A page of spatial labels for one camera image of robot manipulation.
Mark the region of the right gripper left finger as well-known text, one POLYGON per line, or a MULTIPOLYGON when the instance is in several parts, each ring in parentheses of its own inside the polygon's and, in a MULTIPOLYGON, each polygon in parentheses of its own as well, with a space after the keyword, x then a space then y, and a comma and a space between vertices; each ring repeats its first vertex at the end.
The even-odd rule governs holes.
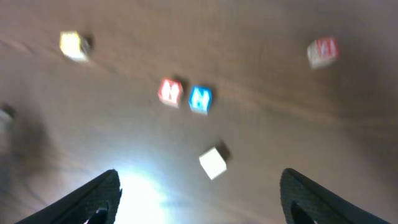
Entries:
POLYGON ((118 172, 107 170, 17 224, 113 224, 122 196, 118 172))

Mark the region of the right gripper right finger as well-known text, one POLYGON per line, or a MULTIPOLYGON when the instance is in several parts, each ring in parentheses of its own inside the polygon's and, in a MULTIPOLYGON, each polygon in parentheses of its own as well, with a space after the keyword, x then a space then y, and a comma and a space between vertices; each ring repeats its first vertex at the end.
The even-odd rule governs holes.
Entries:
POLYGON ((292 168, 283 170, 279 185, 288 224, 388 224, 292 168))

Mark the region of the red letter A block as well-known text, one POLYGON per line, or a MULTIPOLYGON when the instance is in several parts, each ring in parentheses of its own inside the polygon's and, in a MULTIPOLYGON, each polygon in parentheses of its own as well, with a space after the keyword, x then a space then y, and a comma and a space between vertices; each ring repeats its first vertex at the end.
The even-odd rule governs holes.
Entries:
POLYGON ((11 141, 11 126, 15 110, 8 104, 1 104, 1 154, 8 151, 11 141))

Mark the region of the red letter I block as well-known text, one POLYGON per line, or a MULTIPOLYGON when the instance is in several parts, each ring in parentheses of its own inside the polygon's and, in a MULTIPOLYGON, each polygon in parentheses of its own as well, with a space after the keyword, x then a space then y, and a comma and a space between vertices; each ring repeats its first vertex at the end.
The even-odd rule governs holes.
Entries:
POLYGON ((183 86, 179 81, 164 78, 158 90, 159 100, 166 105, 179 107, 183 95, 183 86))

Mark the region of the red block turning blue 2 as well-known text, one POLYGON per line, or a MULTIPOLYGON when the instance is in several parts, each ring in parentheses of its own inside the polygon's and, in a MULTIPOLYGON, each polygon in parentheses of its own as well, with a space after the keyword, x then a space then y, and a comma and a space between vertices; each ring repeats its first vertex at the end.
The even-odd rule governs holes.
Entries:
POLYGON ((211 89, 205 86, 192 86, 188 102, 193 112, 208 114, 212 102, 211 89))

